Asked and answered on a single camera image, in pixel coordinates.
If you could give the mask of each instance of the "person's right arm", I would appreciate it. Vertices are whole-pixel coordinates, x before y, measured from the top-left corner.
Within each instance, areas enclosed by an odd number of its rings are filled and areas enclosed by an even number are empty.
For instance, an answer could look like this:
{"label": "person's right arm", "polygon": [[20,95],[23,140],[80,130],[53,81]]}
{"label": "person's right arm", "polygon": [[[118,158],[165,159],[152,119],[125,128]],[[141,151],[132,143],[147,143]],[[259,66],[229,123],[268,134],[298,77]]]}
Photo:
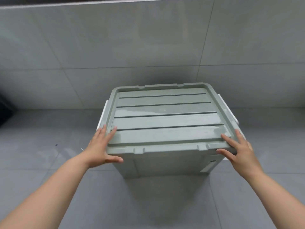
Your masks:
{"label": "person's right arm", "polygon": [[250,184],[277,229],[304,229],[305,205],[264,173],[251,144],[239,130],[236,129],[235,132],[239,142],[224,134],[221,137],[237,150],[237,155],[225,149],[218,149],[217,152],[224,155]]}

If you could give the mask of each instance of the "plastic container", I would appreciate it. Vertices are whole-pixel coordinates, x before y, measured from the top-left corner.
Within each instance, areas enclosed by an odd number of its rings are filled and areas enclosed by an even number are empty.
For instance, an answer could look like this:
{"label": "plastic container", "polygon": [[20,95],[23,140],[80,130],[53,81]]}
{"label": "plastic container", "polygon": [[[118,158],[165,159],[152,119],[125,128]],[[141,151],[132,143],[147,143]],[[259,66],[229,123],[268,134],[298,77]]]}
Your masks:
{"label": "plastic container", "polygon": [[117,132],[107,153],[125,178],[209,173],[222,159],[218,148],[236,151],[220,137],[236,139],[238,122],[207,83],[115,88],[98,127]]}

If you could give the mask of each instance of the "person's left hand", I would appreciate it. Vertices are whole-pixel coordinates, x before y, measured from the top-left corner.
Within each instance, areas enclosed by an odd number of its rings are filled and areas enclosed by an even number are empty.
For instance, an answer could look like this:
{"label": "person's left hand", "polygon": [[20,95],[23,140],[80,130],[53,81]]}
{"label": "person's left hand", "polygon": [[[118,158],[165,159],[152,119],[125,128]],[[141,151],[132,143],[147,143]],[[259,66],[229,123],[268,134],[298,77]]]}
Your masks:
{"label": "person's left hand", "polygon": [[106,125],[104,125],[103,128],[99,128],[94,134],[88,147],[79,154],[90,168],[111,162],[123,163],[123,158],[108,155],[105,150],[115,132],[116,127],[107,136],[105,136]]}

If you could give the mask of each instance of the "white handle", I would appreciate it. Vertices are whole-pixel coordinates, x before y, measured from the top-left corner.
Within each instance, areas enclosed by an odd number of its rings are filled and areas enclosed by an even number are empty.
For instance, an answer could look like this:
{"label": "white handle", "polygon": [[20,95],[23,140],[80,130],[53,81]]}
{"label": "white handle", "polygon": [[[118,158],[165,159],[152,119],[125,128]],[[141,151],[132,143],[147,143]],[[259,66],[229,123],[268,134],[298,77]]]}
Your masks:
{"label": "white handle", "polygon": [[221,97],[221,95],[219,95],[219,98],[221,99],[221,101],[223,102],[223,104],[226,106],[227,110],[231,113],[231,116],[233,117],[233,119],[236,121],[237,124],[238,123],[238,120],[236,119],[236,117],[234,116],[233,112],[231,112],[231,109],[227,106],[226,102],[223,100],[223,98]]}
{"label": "white handle", "polygon": [[106,100],[106,103],[105,103],[104,109],[103,109],[103,111],[102,111],[101,118],[99,119],[99,122],[98,122],[98,125],[97,125],[96,130],[98,130],[98,129],[100,128],[100,126],[101,126],[102,118],[103,118],[103,115],[104,115],[104,112],[105,112],[107,103],[108,103],[108,100]]}

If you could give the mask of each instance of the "person's left arm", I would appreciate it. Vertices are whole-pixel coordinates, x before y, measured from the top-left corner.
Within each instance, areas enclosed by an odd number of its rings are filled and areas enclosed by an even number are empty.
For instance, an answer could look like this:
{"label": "person's left arm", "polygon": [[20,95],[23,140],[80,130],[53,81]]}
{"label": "person's left arm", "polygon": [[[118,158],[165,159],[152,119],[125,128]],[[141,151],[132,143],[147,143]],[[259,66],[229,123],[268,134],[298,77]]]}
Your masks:
{"label": "person's left arm", "polygon": [[106,126],[98,129],[88,147],[64,163],[40,188],[25,199],[5,219],[0,229],[56,229],[89,168],[123,159],[106,153],[107,143],[116,128],[107,136]]}

